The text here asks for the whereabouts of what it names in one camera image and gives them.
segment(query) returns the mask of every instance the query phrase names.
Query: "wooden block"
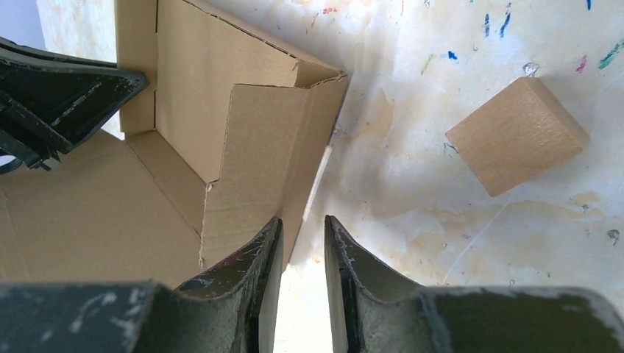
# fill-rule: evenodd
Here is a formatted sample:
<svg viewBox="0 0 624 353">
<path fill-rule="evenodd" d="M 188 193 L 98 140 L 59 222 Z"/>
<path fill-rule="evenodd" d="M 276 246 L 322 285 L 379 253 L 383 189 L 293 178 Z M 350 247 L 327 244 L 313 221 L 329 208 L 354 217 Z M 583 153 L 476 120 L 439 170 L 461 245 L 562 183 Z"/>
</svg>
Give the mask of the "wooden block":
<svg viewBox="0 0 624 353">
<path fill-rule="evenodd" d="M 550 91 L 522 77 L 446 134 L 490 196 L 580 153 L 588 134 Z"/>
</svg>

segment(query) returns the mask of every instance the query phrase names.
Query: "white table surface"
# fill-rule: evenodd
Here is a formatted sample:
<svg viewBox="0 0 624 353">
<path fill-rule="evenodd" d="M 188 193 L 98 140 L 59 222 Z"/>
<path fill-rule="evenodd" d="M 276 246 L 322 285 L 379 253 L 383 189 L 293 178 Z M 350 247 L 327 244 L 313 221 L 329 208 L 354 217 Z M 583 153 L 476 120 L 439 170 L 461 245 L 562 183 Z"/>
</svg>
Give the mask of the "white table surface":
<svg viewBox="0 0 624 353">
<path fill-rule="evenodd" d="M 608 236 L 624 232 L 621 1 L 593 0 L 590 10 L 587 0 L 212 2 L 352 74 L 283 275 L 276 352 L 331 351 L 322 241 L 328 213 L 424 285 L 582 286 L 624 314 L 624 235 Z M 38 6 L 49 50 L 114 60 L 113 0 Z M 592 142 L 491 198 L 445 148 L 444 133 L 524 75 L 527 63 L 539 65 L 536 76 Z M 113 121 L 108 129 L 115 128 Z"/>
</svg>

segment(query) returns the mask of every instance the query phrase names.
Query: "open cardboard box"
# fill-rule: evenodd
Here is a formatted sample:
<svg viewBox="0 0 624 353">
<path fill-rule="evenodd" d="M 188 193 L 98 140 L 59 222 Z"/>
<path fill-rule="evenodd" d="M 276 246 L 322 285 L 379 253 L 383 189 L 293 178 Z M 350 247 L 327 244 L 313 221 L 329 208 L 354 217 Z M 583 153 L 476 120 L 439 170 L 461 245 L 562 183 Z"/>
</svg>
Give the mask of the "open cardboard box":
<svg viewBox="0 0 624 353">
<path fill-rule="evenodd" d="M 52 172 L 0 177 L 0 280 L 176 286 L 284 220 L 287 260 L 346 75 L 203 0 L 117 0 L 151 85 Z"/>
</svg>

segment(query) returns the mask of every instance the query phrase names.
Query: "cardboard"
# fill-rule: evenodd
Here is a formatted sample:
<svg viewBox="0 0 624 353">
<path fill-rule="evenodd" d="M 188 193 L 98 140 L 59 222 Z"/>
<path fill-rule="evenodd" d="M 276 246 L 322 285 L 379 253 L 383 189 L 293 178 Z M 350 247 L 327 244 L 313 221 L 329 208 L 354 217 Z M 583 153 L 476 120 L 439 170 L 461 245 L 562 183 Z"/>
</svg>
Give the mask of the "cardboard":
<svg viewBox="0 0 624 353">
<path fill-rule="evenodd" d="M 511 83 L 446 136 L 490 196 L 574 157 L 589 142 L 581 125 L 533 77 Z"/>
<path fill-rule="evenodd" d="M 0 280 L 175 286 L 273 216 L 290 257 L 346 75 L 202 0 L 117 0 L 151 85 L 52 172 L 0 176 Z"/>
</svg>

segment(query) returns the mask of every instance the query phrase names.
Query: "green paint mark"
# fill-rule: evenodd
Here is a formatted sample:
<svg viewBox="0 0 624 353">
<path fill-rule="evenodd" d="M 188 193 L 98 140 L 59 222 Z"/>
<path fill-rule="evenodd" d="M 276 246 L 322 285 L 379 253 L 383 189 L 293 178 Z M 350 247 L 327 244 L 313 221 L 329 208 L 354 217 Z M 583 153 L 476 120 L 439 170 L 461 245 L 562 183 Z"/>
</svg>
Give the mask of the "green paint mark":
<svg viewBox="0 0 624 353">
<path fill-rule="evenodd" d="M 613 61 L 615 55 L 622 51 L 622 49 L 624 49 L 624 39 L 616 44 L 615 47 L 604 57 L 604 59 L 600 61 L 600 65 L 598 66 L 598 68 L 602 70 L 605 67 L 609 66 L 611 61 Z"/>
<path fill-rule="evenodd" d="M 436 56 L 436 55 L 434 55 L 434 54 L 429 55 L 429 58 L 427 58 L 427 62 L 425 62 L 425 66 L 424 66 L 424 67 L 422 68 L 422 70 L 420 71 L 420 74 L 421 74 L 421 75 L 424 75 L 424 74 L 425 74 L 425 71 L 426 71 L 426 70 L 427 70 L 427 68 L 429 67 L 429 63 L 431 63 L 431 60 L 433 60 L 433 58 L 434 58 L 435 56 Z"/>
</svg>

